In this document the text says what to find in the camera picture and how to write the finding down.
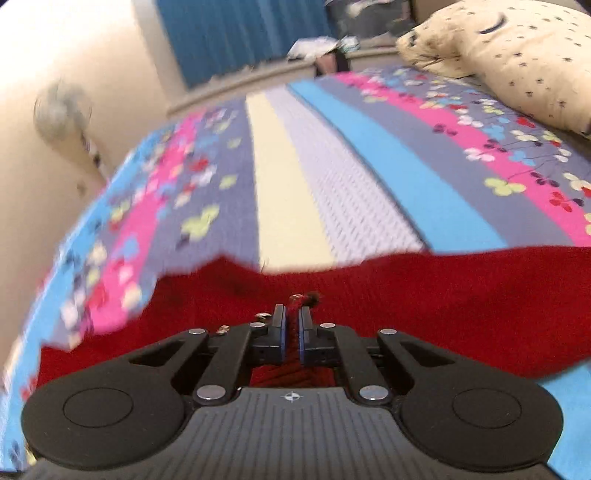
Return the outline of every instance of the bed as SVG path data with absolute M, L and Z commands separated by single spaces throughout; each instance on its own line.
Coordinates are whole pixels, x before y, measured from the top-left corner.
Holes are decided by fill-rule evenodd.
M 17 339 L 0 404 L 0 468 L 41 345 L 122 328 L 157 278 L 225 254 L 265 271 L 392 251 L 591 245 L 591 166 L 555 133 L 463 80 L 403 64 L 292 83 L 151 133 L 63 241 Z M 564 433 L 550 465 L 588 479 L 591 369 L 543 381 Z

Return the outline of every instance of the gray gripper base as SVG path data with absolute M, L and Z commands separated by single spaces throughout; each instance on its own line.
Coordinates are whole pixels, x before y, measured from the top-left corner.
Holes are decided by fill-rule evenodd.
M 458 470 L 410 443 L 383 408 L 352 403 L 342 388 L 244 388 L 197 410 L 154 456 L 108 471 L 40 460 L 23 480 L 399 479 L 556 480 L 544 465 L 508 473 Z

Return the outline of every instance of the wall fan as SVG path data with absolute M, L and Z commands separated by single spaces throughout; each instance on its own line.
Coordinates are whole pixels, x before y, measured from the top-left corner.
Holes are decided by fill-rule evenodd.
M 62 81 L 52 84 L 35 102 L 35 127 L 43 140 L 54 144 L 77 138 L 102 177 L 109 180 L 96 144 L 85 133 L 91 115 L 92 104 L 84 90 Z

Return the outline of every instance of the yellow stripe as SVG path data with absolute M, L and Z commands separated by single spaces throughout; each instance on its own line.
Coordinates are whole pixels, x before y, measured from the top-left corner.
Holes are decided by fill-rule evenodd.
M 324 226 L 281 120 L 264 93 L 249 95 L 246 108 L 252 132 L 261 266 L 268 271 L 333 265 Z

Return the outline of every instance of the blue curtain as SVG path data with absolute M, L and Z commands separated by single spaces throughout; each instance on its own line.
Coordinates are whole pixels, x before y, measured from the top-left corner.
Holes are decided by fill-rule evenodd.
M 323 0 L 157 0 L 188 87 L 330 35 Z

